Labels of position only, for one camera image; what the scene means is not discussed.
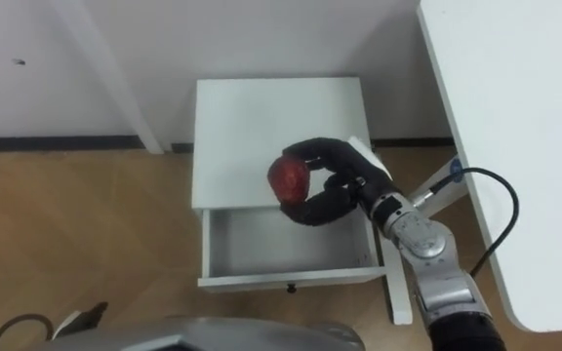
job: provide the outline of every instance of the red apple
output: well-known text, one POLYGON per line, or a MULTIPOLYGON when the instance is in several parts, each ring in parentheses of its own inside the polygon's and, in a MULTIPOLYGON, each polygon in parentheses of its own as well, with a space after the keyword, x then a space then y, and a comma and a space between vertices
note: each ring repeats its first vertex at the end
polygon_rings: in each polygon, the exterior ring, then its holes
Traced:
POLYGON ((309 193, 309 168, 302 160, 281 156, 268 170, 268 182, 282 204, 299 204, 309 193))

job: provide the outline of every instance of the wooden floor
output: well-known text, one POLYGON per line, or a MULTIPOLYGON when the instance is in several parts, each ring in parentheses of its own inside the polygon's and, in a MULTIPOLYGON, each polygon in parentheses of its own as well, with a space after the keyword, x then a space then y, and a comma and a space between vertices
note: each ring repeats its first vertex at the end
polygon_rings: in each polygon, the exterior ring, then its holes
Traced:
MULTIPOLYGON (((453 154, 451 148, 381 150, 407 191, 453 154)), ((380 281, 294 295, 198 290, 191 166, 190 155, 143 151, 0 154, 0 325, 28 312, 58 324, 72 310, 106 300, 104 327, 169 315, 337 321, 353 326, 368 350, 430 349, 417 314, 411 327, 390 324, 380 281)), ((462 264, 470 267, 483 246, 469 201, 438 219, 455 232, 462 264)), ((506 319, 490 269, 478 281, 509 350, 562 350, 562 332, 523 332, 506 319)), ((41 337, 39 326, 21 324, 6 334, 1 350, 41 337)))

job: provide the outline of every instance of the white wall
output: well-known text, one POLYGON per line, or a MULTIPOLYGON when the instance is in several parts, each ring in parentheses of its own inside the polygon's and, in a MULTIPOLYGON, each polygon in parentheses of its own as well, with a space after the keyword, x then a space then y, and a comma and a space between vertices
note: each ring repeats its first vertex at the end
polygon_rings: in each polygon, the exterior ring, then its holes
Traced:
POLYGON ((359 75, 371 137, 449 134, 418 0, 86 0, 164 146, 199 78, 359 75))
POLYGON ((0 0, 0 137, 133 133, 49 1, 0 0))

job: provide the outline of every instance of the robotic arm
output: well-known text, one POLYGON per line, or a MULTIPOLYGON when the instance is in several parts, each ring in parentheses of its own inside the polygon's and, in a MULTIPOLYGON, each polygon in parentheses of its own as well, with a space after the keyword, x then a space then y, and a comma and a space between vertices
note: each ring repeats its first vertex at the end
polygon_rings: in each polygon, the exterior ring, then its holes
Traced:
POLYGON ((299 205, 282 204, 281 210, 296 222, 321 225, 360 205, 413 270, 415 297, 433 350, 505 350, 476 283, 459 265, 452 232, 416 209, 431 193, 408 200, 383 170, 345 141, 310 139, 283 154, 305 161, 311 170, 326 168, 334 174, 322 193, 299 205), (344 201, 338 200, 340 192, 344 201))

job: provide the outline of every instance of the open drawer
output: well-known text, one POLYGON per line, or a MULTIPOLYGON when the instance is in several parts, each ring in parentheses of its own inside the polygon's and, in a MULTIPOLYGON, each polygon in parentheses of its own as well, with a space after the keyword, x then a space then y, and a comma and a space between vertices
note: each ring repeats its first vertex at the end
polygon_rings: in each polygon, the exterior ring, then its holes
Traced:
POLYGON ((371 222, 360 210, 319 227, 278 208, 203 210, 203 270, 209 292, 361 283, 385 274, 371 222))

